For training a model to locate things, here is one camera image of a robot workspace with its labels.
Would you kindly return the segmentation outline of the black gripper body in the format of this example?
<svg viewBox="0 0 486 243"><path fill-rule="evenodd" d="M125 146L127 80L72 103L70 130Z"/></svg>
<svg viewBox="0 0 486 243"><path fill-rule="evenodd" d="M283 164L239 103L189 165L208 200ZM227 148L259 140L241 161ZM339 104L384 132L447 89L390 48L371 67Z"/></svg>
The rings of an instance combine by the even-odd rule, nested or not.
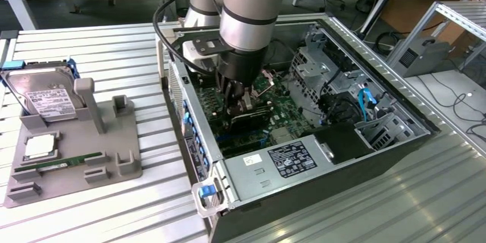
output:
<svg viewBox="0 0 486 243"><path fill-rule="evenodd" d="M265 47L256 51L231 50L219 53L219 74L249 87L260 73L265 54Z"/></svg>

